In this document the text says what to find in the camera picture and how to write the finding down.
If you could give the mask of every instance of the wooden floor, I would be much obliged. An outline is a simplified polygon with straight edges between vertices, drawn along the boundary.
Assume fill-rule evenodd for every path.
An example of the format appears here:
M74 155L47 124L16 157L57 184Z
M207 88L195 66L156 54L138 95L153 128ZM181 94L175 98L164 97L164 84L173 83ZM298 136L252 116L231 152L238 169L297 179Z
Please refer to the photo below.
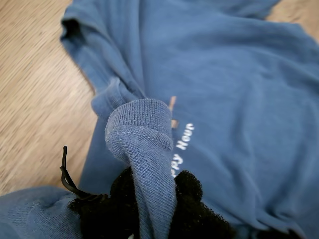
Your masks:
M0 0L0 195L60 185L62 147L77 182L96 116L93 91L59 42L69 0ZM319 0L284 0L269 18L319 39Z

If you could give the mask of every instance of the wooden surface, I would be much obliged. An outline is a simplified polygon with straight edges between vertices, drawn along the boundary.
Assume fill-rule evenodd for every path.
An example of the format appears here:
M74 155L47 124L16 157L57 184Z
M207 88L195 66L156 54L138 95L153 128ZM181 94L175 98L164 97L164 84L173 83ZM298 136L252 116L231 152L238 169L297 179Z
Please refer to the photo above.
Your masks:
M60 184L62 147L78 182L96 117L93 91L59 42L69 0L0 0L0 194ZM284 0L269 18L319 39L319 0Z

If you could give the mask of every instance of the fabric fold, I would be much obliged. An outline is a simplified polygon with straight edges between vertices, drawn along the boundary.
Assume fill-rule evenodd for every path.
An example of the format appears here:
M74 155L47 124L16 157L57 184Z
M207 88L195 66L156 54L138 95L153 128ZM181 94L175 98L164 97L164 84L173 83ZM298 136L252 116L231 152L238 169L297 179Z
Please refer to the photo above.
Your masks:
M176 206L170 122L165 103L144 99L118 107L105 129L109 150L132 167L144 239L168 237Z

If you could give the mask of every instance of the blue cotton fabric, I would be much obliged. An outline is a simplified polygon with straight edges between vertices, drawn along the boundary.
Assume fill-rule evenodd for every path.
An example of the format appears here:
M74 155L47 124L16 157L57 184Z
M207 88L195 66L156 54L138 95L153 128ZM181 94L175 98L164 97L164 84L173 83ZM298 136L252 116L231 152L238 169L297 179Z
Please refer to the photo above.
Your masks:
M319 238L319 47L297 24L263 20L277 2L74 0L61 41L92 83L98 115L80 188L108 193L130 162L105 143L112 111L177 96L171 173L194 173L239 239L271 228ZM79 237L72 195L32 190L0 198L0 236ZM47 224L25 226L40 214Z

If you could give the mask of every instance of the shirt sleeve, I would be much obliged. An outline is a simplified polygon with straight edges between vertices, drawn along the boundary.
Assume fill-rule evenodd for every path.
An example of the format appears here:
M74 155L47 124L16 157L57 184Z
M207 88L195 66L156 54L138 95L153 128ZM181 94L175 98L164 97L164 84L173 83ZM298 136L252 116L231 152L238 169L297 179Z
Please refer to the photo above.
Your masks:
M79 216L68 209L72 193L37 187L0 197L0 238L80 239Z

